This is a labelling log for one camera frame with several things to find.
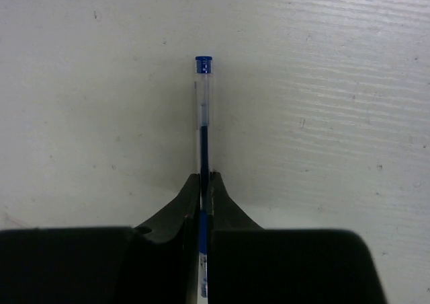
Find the textured wall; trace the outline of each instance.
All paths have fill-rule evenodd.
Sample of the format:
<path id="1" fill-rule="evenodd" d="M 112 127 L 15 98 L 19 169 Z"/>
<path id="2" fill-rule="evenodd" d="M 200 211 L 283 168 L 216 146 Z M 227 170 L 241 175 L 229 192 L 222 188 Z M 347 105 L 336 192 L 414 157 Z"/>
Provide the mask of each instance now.
<path id="1" fill-rule="evenodd" d="M 430 302 L 429 0 L 0 0 L 0 226 L 137 224 L 214 165 L 266 227 L 344 227 Z"/>

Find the ballpoint pen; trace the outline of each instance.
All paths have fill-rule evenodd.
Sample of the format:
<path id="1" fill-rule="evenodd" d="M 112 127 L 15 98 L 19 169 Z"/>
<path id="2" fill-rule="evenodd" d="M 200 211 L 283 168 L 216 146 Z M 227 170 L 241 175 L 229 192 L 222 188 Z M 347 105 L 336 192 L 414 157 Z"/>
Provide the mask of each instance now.
<path id="1" fill-rule="evenodd" d="M 210 178 L 210 94 L 212 86 L 212 57 L 196 57 L 197 137 L 198 171 L 200 173 L 200 242 L 199 242 L 199 287 L 203 297 L 208 296 L 207 279 L 207 214 L 206 194 Z"/>

